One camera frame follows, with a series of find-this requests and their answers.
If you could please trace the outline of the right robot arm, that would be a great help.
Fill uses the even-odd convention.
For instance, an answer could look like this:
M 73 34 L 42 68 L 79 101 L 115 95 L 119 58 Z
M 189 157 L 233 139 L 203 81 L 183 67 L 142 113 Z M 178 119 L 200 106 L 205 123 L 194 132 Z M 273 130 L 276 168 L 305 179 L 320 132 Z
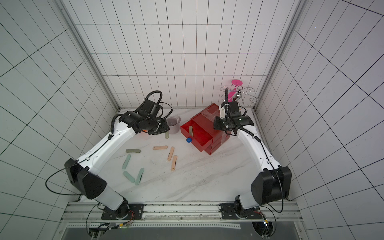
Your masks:
M 289 196 L 292 179 L 289 167 L 282 167 L 272 156 L 252 119 L 241 113 L 238 102 L 223 102 L 219 111 L 220 116 L 214 119 L 214 129 L 238 137 L 258 169 L 250 190 L 236 197 L 237 212 L 285 200 Z

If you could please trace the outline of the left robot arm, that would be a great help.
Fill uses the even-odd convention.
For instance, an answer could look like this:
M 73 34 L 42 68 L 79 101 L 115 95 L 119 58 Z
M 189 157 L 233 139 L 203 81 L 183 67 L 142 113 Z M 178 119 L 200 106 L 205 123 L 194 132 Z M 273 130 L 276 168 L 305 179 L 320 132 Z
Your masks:
M 99 177 L 99 173 L 115 152 L 139 133 L 159 135 L 169 131 L 166 117 L 158 114 L 163 111 L 161 103 L 146 99 L 136 110 L 116 114 L 112 118 L 109 133 L 99 143 L 77 160 L 69 159 L 65 162 L 70 183 L 82 195 L 112 211 L 123 208 L 126 199 Z

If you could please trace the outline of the red drawer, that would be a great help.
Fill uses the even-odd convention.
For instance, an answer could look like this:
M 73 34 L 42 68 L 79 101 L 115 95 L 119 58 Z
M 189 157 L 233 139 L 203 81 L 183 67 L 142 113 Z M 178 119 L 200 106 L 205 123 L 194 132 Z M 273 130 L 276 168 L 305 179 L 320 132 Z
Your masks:
M 189 126 L 193 126 L 194 136 L 189 134 Z M 223 132 L 214 129 L 214 123 L 212 121 L 203 121 L 202 124 L 189 120 L 181 126 L 181 133 L 192 143 L 200 152 L 207 152 L 211 155 L 215 152 L 223 143 Z

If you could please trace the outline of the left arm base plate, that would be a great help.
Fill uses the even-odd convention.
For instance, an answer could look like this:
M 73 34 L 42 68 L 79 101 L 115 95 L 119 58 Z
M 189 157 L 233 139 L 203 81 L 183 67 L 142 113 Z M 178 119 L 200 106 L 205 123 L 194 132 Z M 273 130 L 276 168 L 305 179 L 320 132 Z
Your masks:
M 140 220 L 144 212 L 144 204 L 122 204 L 117 210 L 104 207 L 102 220 Z

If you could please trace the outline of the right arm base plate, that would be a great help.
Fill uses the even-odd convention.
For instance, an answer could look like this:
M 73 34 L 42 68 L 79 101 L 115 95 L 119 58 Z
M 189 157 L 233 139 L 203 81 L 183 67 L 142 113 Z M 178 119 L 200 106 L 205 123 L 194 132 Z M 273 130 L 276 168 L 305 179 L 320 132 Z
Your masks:
M 261 220 L 261 213 L 255 208 L 243 209 L 239 203 L 219 204 L 223 220 Z

